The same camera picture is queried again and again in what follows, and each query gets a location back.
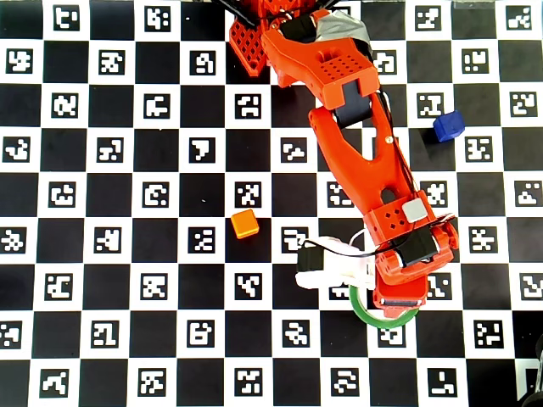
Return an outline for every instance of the checkerboard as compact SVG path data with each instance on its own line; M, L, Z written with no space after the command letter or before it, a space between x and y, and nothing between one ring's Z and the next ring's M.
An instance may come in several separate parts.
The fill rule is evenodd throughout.
M0 2L0 406L514 405L533 387L541 2L338 8L367 24L417 182L458 215L455 260L392 331L347 287L296 285L300 241L348 242L361 216L309 127L318 102L248 77L231 15ZM453 109L466 131L435 142ZM374 157L371 122L344 136ZM260 232L238 240L247 208Z

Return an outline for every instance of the orange cube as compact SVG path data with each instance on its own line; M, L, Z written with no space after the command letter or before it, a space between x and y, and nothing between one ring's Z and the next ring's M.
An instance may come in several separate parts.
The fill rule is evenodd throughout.
M252 209L247 209L232 215L230 220L232 221L238 239L255 235L260 229Z

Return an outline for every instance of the green ring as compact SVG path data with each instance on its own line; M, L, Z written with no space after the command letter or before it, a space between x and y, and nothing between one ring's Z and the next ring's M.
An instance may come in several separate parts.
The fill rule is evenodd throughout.
M418 313L418 309L410 309L395 320L380 320L379 318L375 318L369 312L367 312L367 309L364 307L364 305L362 305L358 287L355 286L349 286L349 300L356 316L358 316L368 325L375 326L376 328L380 329L393 329L397 328L398 326L403 326L412 320Z

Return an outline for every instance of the blue cube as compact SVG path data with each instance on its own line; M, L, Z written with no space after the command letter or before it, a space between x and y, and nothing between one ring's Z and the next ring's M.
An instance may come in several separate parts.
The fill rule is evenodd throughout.
M460 136L466 130L466 125L462 114L455 110L438 117L434 121L434 129L439 142L446 142Z

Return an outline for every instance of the black square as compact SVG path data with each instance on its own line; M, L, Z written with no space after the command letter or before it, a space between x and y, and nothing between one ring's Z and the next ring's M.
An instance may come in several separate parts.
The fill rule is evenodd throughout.
M513 311L512 331L515 342L515 358L533 359L535 343L540 338L543 312L541 311Z
M41 85L0 84L0 125L39 126L41 106Z
M505 196L501 172L459 172L456 176L458 179L458 214L460 216L505 216Z
M179 42L136 42L136 83L179 83Z
M271 211L272 216L316 217L316 174L272 174Z
M367 325L352 311L321 311L322 357L367 357Z
M1 2L0 38L43 38L42 2Z
M341 134L345 141L350 144L358 153L362 154L362 133L361 129L342 129ZM330 171L328 163L322 155L322 150L319 147L317 152L317 167L319 171Z
M472 40L475 38L496 38L495 5L488 7L457 7L451 5L452 39Z
M229 219L226 223L227 263L269 263L272 261L272 220L257 219L260 231L250 239L238 239Z
M181 3L182 41L224 41L224 8L213 3Z
M224 405L224 359L178 359L177 405Z
M226 357L272 356L271 311L226 311Z
M90 127L132 127L133 86L90 86Z
M134 131L134 171L178 171L179 131Z
M452 82L450 41L408 41L407 81L409 83Z
M409 129L409 151L412 171L456 169L454 143L438 143L434 129Z
M464 309L511 309L508 266L463 264L462 292Z
M34 265L0 265L0 310L32 309Z
M179 216L224 216L224 174L181 174Z
M91 0L91 40L133 40L134 2Z
M177 218L132 220L132 263L177 262Z
M273 405L320 404L319 359L273 360Z
M41 171L84 171L87 130L42 129Z
M81 312L35 312L32 359L79 358Z
M130 357L175 357L176 318L176 311L132 311Z
M543 262L543 218L507 218L509 261Z
M126 405L128 360L82 360L80 372L80 405Z
M315 96L305 86L271 87L271 127L309 127Z
M500 88L497 83L455 84L454 92L455 109L462 112L466 125L500 125Z
M517 386L514 360L466 360L469 405L515 405ZM489 386L499 392L489 392Z
M541 41L503 41L498 43L502 82L543 81ZM519 64L518 61L529 61Z
M417 357L463 358L461 311L420 311L417 314Z
M269 170L269 130L227 130L227 171Z
M273 309L318 309L318 290L296 284L296 265L273 265Z
M224 127L224 86L181 86L181 127Z
M406 5L361 3L362 20L374 41L406 39Z
M129 265L85 265L83 309L128 309Z
M88 42L45 41L43 81L46 83L87 83Z
M370 359L369 362L371 405L417 405L416 360Z
M29 360L0 361L0 394L4 405L27 405L30 369Z
M225 42L225 47L227 48L227 84L231 85L250 85L250 84L260 84L260 85L269 85L270 83L270 67L264 66L264 69L261 71L260 75L253 77L249 76L247 70L244 66L239 63L239 58L234 52L230 42Z
M40 399L64 399L70 391L70 369L41 369L40 370Z
M40 219L37 224L38 263L81 263L83 219Z
M179 309L224 309L224 265L179 265Z
M505 171L543 170L542 127L503 128L502 132Z
M36 216L38 174L0 174L0 215Z
M88 174L87 216L130 216L132 174Z

